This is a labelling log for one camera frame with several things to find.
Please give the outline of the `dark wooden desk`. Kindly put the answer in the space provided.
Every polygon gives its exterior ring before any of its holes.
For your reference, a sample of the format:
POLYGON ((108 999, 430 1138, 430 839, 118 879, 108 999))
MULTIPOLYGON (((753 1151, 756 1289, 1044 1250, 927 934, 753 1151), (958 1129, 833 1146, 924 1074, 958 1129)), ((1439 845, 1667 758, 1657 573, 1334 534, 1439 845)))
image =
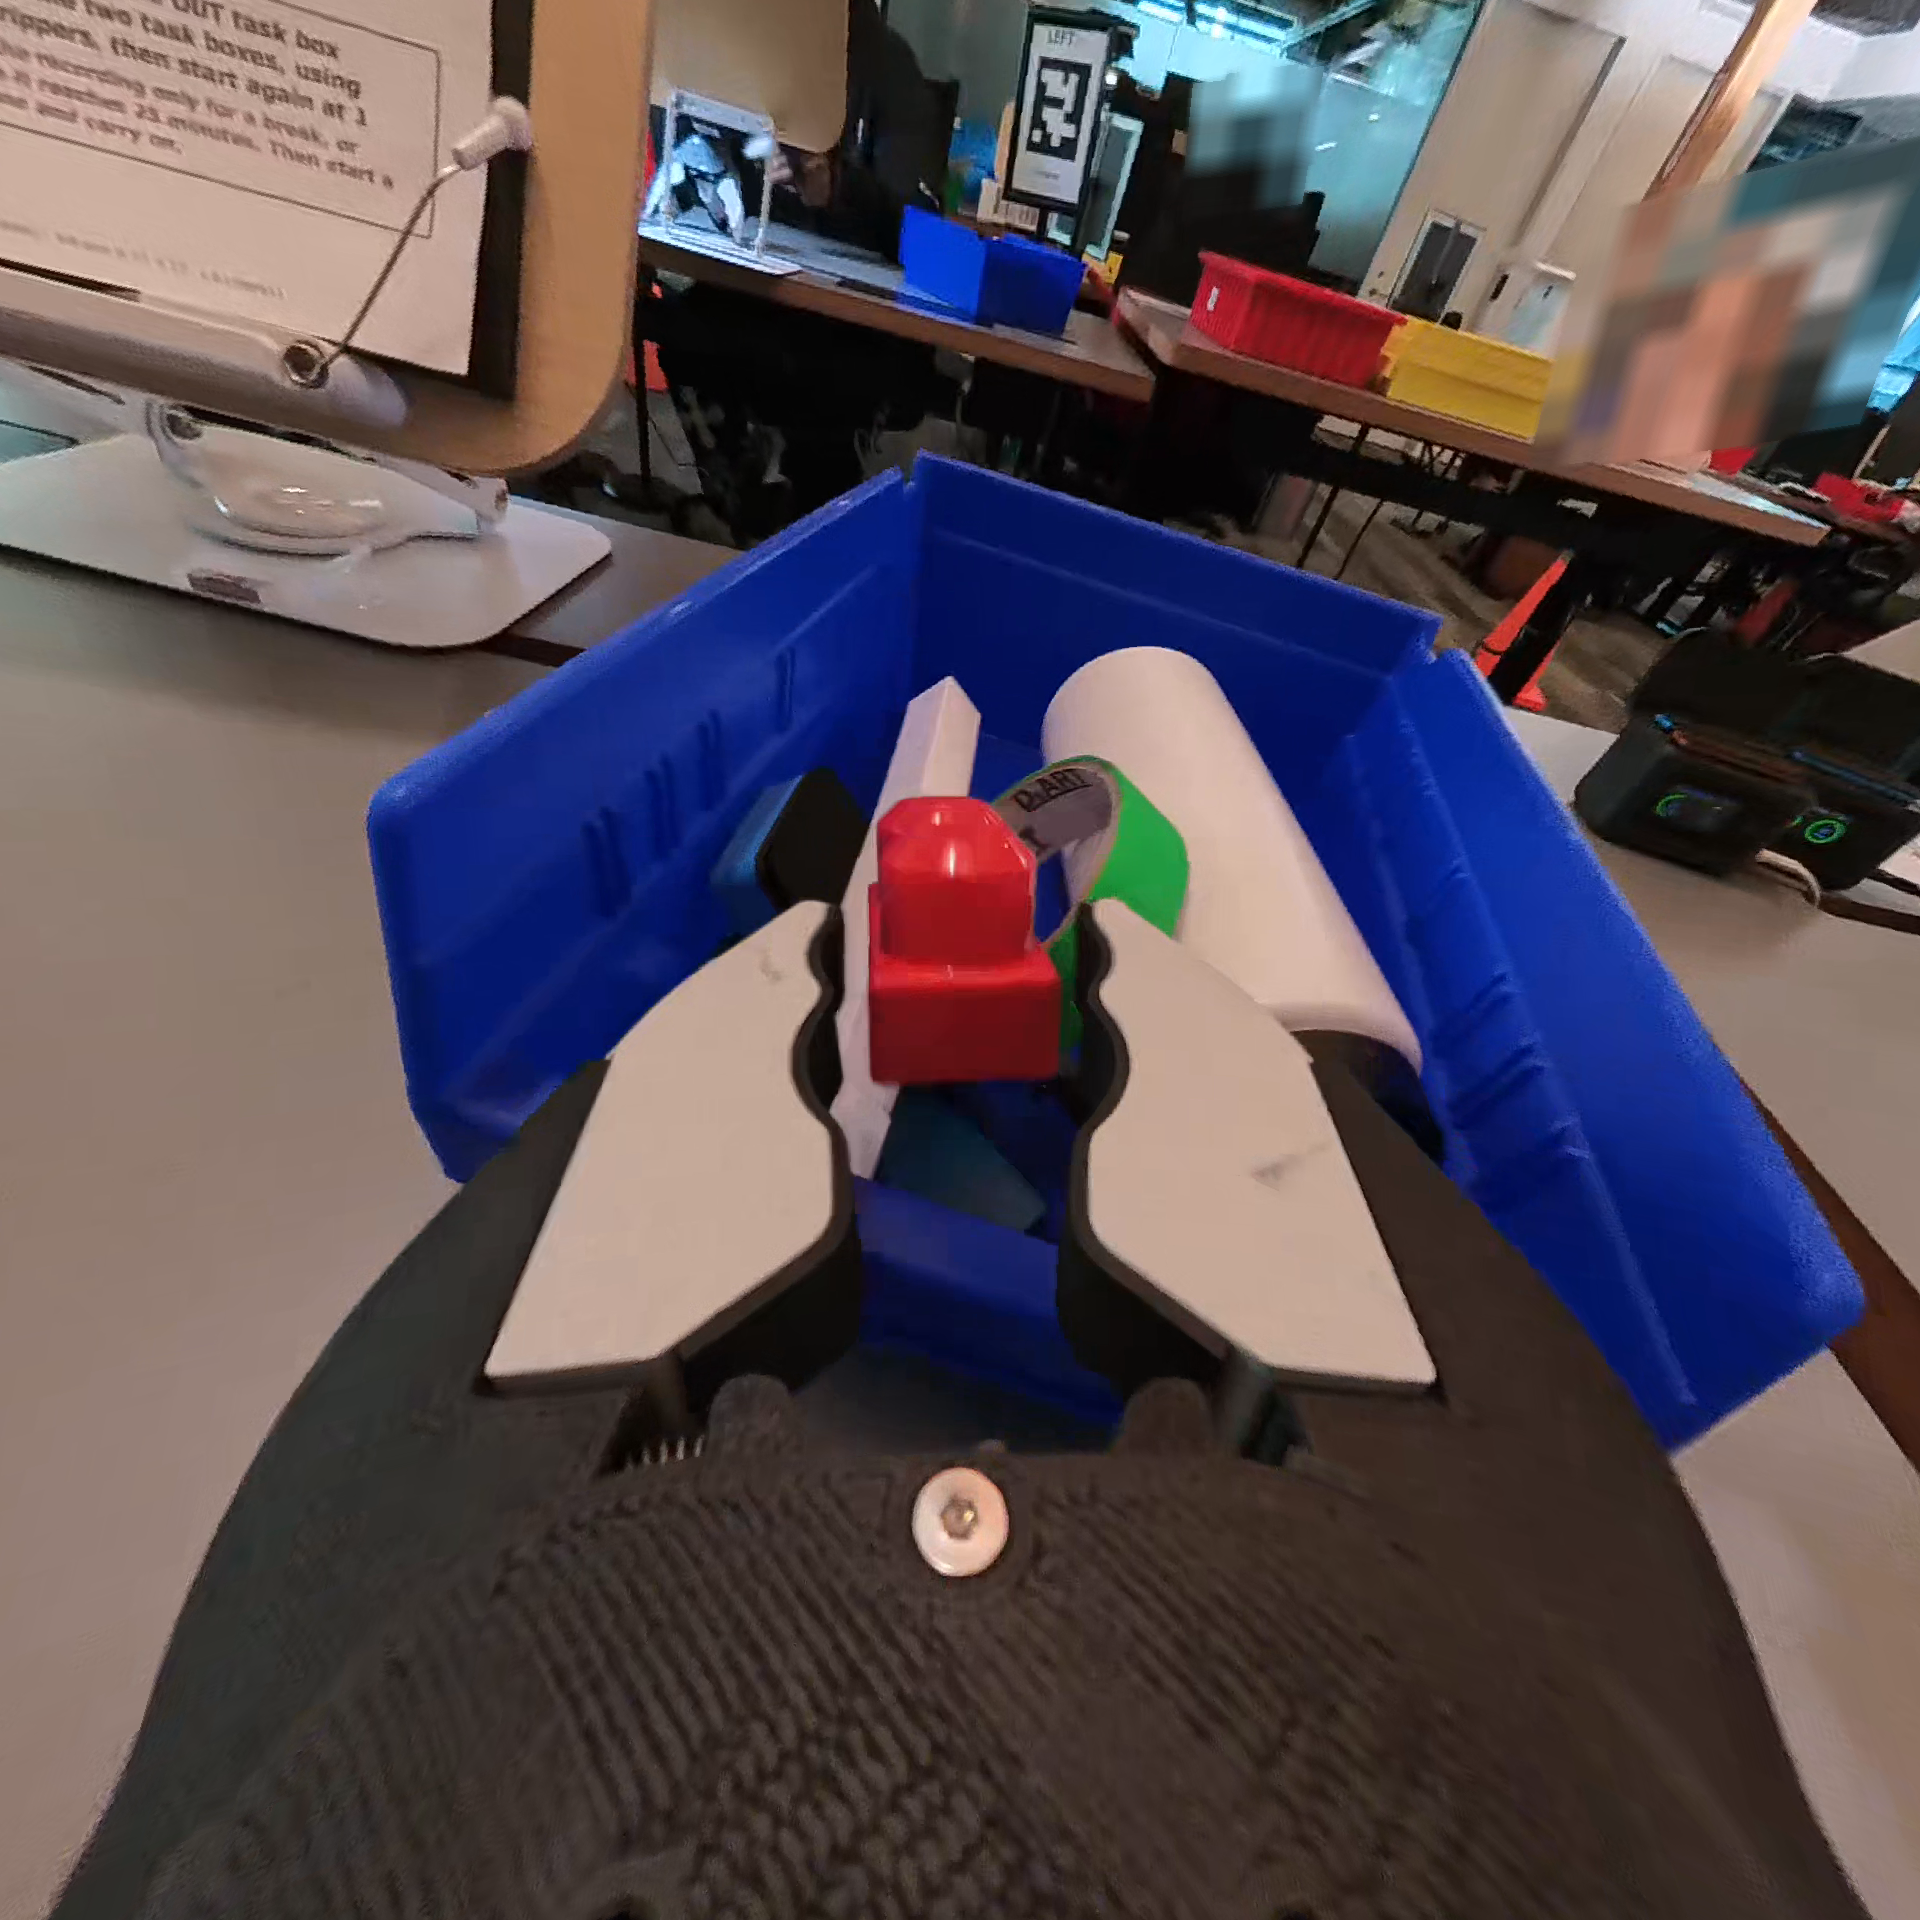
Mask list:
POLYGON ((755 253, 721 242, 718 237, 673 225, 639 225, 637 259, 649 272, 716 285, 783 314, 804 314, 1047 382, 1054 401, 1047 405, 1043 433, 1025 447, 1020 473, 1027 479, 1049 475, 1068 391, 1137 410, 1145 410, 1154 399, 1156 377, 1141 352, 1113 320, 1093 314, 1069 314, 1059 339, 1020 328, 982 328, 903 293, 898 271, 887 263, 875 265, 875 279, 822 272, 822 265, 836 261, 820 253, 773 267, 755 253))

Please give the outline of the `white segmented foam bar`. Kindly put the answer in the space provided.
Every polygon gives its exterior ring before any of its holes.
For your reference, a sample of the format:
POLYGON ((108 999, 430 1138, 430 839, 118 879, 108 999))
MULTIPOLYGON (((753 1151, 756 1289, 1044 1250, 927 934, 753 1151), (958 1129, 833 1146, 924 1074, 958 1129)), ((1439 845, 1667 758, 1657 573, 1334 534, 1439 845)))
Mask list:
POLYGON ((849 1147, 858 1179, 878 1170, 898 1090, 873 1079, 870 1024, 870 888, 878 880, 878 827, 906 800, 964 799, 972 789, 978 710, 955 679, 941 679, 903 710, 870 825, 843 895, 843 999, 836 1014, 841 1086, 833 1123, 849 1147))

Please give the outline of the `printed instruction sheet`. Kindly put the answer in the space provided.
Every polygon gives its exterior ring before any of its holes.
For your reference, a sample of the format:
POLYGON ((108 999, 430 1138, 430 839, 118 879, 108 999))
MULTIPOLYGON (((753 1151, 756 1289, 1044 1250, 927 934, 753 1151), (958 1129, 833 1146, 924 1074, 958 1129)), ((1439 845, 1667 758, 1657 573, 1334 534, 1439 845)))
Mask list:
POLYGON ((4 2, 3 256, 338 342, 527 5, 4 2))

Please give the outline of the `red toy block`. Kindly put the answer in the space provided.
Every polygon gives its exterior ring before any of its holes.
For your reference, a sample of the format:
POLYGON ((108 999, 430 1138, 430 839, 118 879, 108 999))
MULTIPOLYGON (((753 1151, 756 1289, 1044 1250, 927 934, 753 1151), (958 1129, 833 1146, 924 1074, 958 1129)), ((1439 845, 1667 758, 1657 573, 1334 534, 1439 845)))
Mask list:
POLYGON ((1059 969, 1038 934, 1033 851, 986 800, 901 800, 868 889, 870 1079, 1043 1083, 1062 1061, 1059 969))

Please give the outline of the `flat yellow storage bin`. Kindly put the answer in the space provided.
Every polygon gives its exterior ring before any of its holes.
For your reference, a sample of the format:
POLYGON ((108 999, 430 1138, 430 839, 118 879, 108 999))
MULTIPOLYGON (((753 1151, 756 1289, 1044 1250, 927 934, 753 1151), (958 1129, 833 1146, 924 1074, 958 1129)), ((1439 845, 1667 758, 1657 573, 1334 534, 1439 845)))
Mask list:
POLYGON ((1410 410, 1531 442, 1550 382, 1547 354, 1405 319, 1382 346, 1377 391, 1410 410))

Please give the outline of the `black-framed tag sign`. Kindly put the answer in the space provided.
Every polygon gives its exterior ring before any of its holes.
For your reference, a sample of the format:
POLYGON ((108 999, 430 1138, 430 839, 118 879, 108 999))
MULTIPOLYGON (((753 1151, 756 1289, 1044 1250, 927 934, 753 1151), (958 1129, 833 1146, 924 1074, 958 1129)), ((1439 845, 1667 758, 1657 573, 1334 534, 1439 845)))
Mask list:
POLYGON ((998 160, 1005 201, 1077 218, 1089 199, 1118 24, 1091 9, 1031 8, 998 160))

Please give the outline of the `white cylinder tube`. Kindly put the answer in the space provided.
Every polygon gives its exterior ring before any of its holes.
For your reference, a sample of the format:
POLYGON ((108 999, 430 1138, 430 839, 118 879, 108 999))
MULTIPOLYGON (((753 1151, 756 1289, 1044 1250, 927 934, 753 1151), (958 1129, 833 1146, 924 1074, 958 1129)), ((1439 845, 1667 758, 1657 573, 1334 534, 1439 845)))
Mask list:
POLYGON ((1178 938, 1295 1034, 1425 1050, 1293 807, 1196 658, 1126 648, 1081 665, 1039 722, 1049 762, 1116 763, 1181 837, 1178 938))

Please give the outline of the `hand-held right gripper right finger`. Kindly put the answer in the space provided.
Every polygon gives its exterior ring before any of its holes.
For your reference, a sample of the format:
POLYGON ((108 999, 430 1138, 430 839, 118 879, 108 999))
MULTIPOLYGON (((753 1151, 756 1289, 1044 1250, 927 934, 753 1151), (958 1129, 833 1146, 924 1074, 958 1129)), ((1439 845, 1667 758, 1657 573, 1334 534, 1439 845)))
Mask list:
POLYGON ((1121 901, 1074 913, 1081 1018, 1059 1323, 1116 1394, 1420 1398, 1438 1368, 1311 1056, 1121 901))

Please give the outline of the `low blue storage bin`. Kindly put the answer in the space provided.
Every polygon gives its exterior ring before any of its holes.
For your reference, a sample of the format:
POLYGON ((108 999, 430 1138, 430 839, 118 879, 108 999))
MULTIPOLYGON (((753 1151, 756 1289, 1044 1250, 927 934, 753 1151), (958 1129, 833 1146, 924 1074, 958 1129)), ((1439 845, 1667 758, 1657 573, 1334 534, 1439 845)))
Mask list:
POLYGON ((1086 281, 1081 256, 1020 234, 986 241, 975 295, 975 325, 1059 342, 1086 281))

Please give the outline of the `tall blue storage bin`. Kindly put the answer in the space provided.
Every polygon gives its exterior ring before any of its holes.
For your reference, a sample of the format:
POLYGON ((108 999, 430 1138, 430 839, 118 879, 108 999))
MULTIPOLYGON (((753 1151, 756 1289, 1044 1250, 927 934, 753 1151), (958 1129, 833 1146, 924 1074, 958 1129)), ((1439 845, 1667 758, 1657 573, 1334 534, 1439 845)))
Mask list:
POLYGON ((989 241, 932 211, 903 208, 898 232, 903 298, 967 325, 980 325, 989 241))

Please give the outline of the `wooden desk with black legs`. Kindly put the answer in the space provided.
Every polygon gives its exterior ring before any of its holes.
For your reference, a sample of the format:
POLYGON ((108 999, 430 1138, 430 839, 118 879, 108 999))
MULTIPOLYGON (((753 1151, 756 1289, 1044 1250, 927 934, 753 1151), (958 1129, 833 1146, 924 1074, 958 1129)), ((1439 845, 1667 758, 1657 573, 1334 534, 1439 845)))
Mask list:
POLYGON ((1222 352, 1186 307, 1154 295, 1121 293, 1116 322, 1156 377, 1122 494, 1145 520, 1243 505, 1258 483, 1307 483, 1535 542, 1547 562, 1571 553, 1582 589, 1567 625, 1610 593, 1677 585, 1716 558, 1796 566, 1831 534, 1711 471, 1575 465, 1378 391, 1222 352))

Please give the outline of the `orange traffic cone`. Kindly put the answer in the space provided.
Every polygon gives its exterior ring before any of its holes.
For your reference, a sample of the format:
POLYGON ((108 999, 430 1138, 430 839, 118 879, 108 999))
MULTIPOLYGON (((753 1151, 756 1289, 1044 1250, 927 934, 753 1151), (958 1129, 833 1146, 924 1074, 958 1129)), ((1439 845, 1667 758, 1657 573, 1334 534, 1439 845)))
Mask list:
POLYGON ((1577 611, 1582 589, 1571 553, 1557 555, 1519 602, 1473 649, 1473 663, 1503 706, 1539 712, 1539 682, 1577 611))

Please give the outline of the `red storage bin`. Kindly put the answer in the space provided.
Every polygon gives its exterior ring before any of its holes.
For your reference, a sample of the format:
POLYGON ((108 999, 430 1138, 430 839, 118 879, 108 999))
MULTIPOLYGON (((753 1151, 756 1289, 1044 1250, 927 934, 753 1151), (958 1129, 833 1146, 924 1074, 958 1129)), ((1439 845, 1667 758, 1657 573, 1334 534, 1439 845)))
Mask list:
POLYGON ((1367 390, 1405 319, 1307 279, 1205 250, 1190 328, 1222 352, 1271 369, 1367 390))

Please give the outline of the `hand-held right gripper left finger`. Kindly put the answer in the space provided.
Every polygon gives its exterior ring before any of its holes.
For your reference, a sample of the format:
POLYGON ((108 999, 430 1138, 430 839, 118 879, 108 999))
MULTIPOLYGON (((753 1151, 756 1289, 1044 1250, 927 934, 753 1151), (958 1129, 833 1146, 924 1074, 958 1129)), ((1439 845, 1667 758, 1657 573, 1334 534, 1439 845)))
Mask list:
POLYGON ((802 1382, 859 1323, 839 1090, 843 914, 802 901, 666 994, 605 1064, 484 1363, 497 1393, 708 1398, 802 1382))

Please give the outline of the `instruction sheet on clipboard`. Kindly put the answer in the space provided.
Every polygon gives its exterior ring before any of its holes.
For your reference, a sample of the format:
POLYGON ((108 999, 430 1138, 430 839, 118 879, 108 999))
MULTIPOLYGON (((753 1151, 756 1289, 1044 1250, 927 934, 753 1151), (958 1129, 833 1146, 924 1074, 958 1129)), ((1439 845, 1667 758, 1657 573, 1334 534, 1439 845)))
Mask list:
POLYGON ((3 271, 6 555, 407 653, 505 633, 609 558, 509 481, 572 453, 627 354, 645 5, 527 5, 499 91, 343 339, 3 271))

